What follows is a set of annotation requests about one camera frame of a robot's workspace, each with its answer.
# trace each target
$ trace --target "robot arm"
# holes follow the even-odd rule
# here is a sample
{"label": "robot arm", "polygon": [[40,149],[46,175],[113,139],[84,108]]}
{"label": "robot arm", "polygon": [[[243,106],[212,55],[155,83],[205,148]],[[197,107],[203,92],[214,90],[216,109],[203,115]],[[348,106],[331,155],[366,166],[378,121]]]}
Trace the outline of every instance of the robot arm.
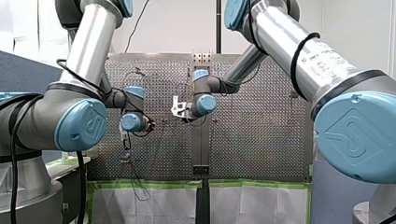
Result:
{"label": "robot arm", "polygon": [[349,63],[310,34],[298,17],[295,0],[228,1],[227,28],[254,46],[223,78],[195,71],[193,101],[179,103],[175,97],[173,114],[198,119],[211,113],[216,108],[211,93],[237,92],[241,80],[268,54],[311,103],[315,140],[325,159],[352,178],[396,183],[396,81],[382,71]]}
{"label": "robot arm", "polygon": [[[106,108],[122,109],[121,125],[128,132],[153,127],[143,113],[144,90],[112,89],[104,73],[114,30],[128,13],[122,13],[123,7],[114,1],[87,0],[80,6],[83,16],[65,64],[67,69],[27,112],[18,130],[17,154],[32,152],[25,148],[81,151],[93,147],[105,133]],[[0,111],[0,131],[6,133],[0,137],[0,156],[9,156],[8,126],[12,126],[20,104],[15,102]]]}

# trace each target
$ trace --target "black cable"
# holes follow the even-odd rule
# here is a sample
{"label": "black cable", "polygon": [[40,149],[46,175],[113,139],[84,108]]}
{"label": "black cable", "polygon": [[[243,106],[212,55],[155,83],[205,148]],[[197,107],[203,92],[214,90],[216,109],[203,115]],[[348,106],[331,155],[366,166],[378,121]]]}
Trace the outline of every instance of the black cable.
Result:
{"label": "black cable", "polygon": [[70,68],[68,68],[65,64],[66,60],[65,59],[58,59],[56,60],[56,63],[62,67],[62,69],[66,70],[68,73],[70,73],[70,75],[72,75],[73,77],[75,77],[78,81],[88,84],[94,88],[96,88],[97,90],[99,90],[99,92],[101,92],[102,94],[109,94],[109,92],[106,92],[105,90],[103,90],[102,88],[100,88],[99,86],[97,86],[96,84],[90,82],[89,80],[81,77],[79,74],[77,74],[76,72],[72,71]]}
{"label": "black cable", "polygon": [[387,219],[383,220],[379,224],[390,224],[390,223],[393,223],[394,221],[396,221],[396,214],[391,217],[388,217]]}
{"label": "black cable", "polygon": [[250,79],[241,82],[241,85],[242,85],[242,84],[247,84],[249,81],[253,80],[253,79],[257,76],[257,74],[259,74],[259,70],[260,70],[260,67],[261,67],[261,66],[262,66],[262,65],[259,64],[259,66],[257,66],[256,72],[254,73],[254,75],[253,75]]}
{"label": "black cable", "polygon": [[250,32],[253,44],[254,44],[254,46],[256,46],[256,49],[258,49],[259,52],[268,55],[268,53],[264,49],[262,49],[262,47],[260,47],[259,43],[256,40],[254,32],[253,32],[253,16],[252,16],[252,13],[251,13],[251,10],[253,8],[251,6],[250,0],[247,0],[247,8],[248,8],[248,16],[247,16],[247,18],[248,18],[248,26],[249,26],[249,32]]}
{"label": "black cable", "polygon": [[129,35],[128,44],[127,44],[127,46],[126,46],[126,48],[125,48],[124,53],[126,53],[126,52],[128,51],[128,48],[129,48],[129,46],[131,45],[132,36],[134,35],[134,32],[136,32],[137,25],[139,24],[140,19],[142,18],[143,13],[145,12],[146,6],[148,5],[148,3],[149,3],[149,0],[146,1],[145,5],[143,6],[142,11],[140,12],[139,17],[137,18],[136,25],[134,26],[134,30],[133,30],[132,33]]}
{"label": "black cable", "polygon": [[[128,136],[129,147],[126,146],[125,141],[123,141],[122,143],[123,143],[123,146],[124,146],[124,150],[129,150],[129,155],[130,155],[129,163],[131,163],[131,169],[132,169],[132,173],[133,173],[132,174],[132,188],[134,190],[134,196],[136,197],[137,200],[139,200],[141,202],[145,202],[145,201],[148,201],[148,200],[151,199],[151,195],[150,195],[149,191],[143,186],[143,184],[140,181],[139,176],[136,173],[136,169],[134,168],[133,158],[132,158],[133,152],[132,152],[131,136],[129,135],[129,133],[127,133],[127,136]],[[137,192],[135,190],[134,184],[136,184],[138,187],[140,187],[141,189],[143,189],[147,193],[147,195],[148,195],[147,199],[141,199],[139,197],[139,195],[137,194]]]}
{"label": "black cable", "polygon": [[17,140],[18,129],[21,126],[21,122],[36,101],[43,98],[42,95],[38,95],[31,101],[26,101],[27,106],[18,116],[14,127],[12,128],[12,133],[10,136],[10,152],[11,152],[11,164],[12,164],[12,192],[11,192],[11,204],[10,204],[10,218],[11,224],[17,224],[17,194],[18,194],[18,163],[17,163],[17,151],[15,149],[15,141]]}
{"label": "black cable", "polygon": [[291,79],[291,84],[293,84],[293,88],[297,91],[297,93],[306,100],[305,96],[303,95],[303,92],[300,90],[298,84],[297,84],[297,77],[296,77],[296,69],[297,69],[297,60],[298,57],[300,56],[301,50],[303,50],[304,45],[308,40],[312,38],[320,38],[320,34],[318,33],[312,33],[309,34],[297,47],[297,50],[294,52],[294,56],[291,59],[291,66],[290,66],[290,79]]}
{"label": "black cable", "polygon": [[286,7],[288,8],[288,15],[290,15],[290,11],[291,11],[291,1],[290,0],[286,1]]}
{"label": "black cable", "polygon": [[78,221],[77,224],[84,223],[85,216],[85,202],[87,197],[87,181],[85,179],[85,165],[84,158],[82,157],[82,153],[80,151],[77,153],[78,159],[78,168],[79,168],[79,187],[80,187],[80,195],[79,195],[79,211],[78,211]]}

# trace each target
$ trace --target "metal part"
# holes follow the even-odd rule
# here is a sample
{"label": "metal part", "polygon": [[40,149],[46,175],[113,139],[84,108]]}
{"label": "metal part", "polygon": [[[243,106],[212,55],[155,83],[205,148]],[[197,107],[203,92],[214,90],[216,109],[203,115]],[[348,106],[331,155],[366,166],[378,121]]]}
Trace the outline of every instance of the metal part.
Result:
{"label": "metal part", "polygon": [[108,76],[107,76],[107,73],[106,73],[106,70],[105,70],[104,67],[102,69],[102,79],[101,79],[101,82],[100,82],[100,87],[105,92],[111,92],[111,89],[112,89],[110,80],[108,80]]}
{"label": "metal part", "polygon": [[[53,181],[49,192],[17,207],[18,223],[29,224],[62,224],[63,223],[63,191],[62,184]],[[0,223],[10,224],[9,204],[0,206]]]}
{"label": "metal part", "polygon": [[[99,4],[85,6],[81,25],[67,59],[67,67],[82,78],[99,85],[116,22],[117,17],[108,8]],[[97,91],[94,87],[81,83],[67,71],[62,72],[59,82]]]}
{"label": "metal part", "polygon": [[[18,167],[17,204],[24,204],[50,192],[50,176],[41,157],[18,161]],[[11,186],[11,162],[0,163],[0,208],[9,207]]]}
{"label": "metal part", "polygon": [[221,54],[221,0],[216,0],[216,53]]}
{"label": "metal part", "polygon": [[196,165],[192,169],[195,175],[209,175],[208,165]]}
{"label": "metal part", "polygon": [[[292,57],[309,32],[287,15],[286,5],[282,1],[262,0],[251,12],[256,40],[289,75]],[[248,15],[245,17],[242,33],[251,41]],[[315,102],[326,92],[360,72],[361,70],[348,63],[324,41],[314,38],[301,51],[296,77],[304,96],[310,102]]]}
{"label": "metal part", "polygon": [[377,224],[396,214],[396,185],[376,187],[370,202],[358,203],[353,208],[353,224]]}
{"label": "metal part", "polygon": [[250,45],[236,60],[223,77],[224,82],[234,86],[241,83],[268,55],[261,53],[254,45]]}

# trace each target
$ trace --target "metal bracket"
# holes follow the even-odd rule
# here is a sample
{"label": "metal bracket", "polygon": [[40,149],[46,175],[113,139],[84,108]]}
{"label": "metal bracket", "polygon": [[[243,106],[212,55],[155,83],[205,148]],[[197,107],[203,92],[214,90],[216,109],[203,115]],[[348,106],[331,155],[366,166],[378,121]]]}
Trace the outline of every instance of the metal bracket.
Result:
{"label": "metal bracket", "polygon": [[206,69],[211,73],[212,54],[211,53],[195,53],[192,54],[192,72],[197,69]]}
{"label": "metal bracket", "polygon": [[195,175],[209,175],[209,166],[208,165],[195,165],[195,166],[193,166],[192,171]]}

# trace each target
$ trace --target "black clamp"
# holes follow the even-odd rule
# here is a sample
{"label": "black clamp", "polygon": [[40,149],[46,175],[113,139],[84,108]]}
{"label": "black clamp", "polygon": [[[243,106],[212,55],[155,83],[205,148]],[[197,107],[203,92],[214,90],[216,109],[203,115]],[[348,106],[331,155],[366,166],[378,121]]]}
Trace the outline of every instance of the black clamp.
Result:
{"label": "black clamp", "polygon": [[195,175],[209,175],[209,166],[195,165],[192,167],[192,171]]}

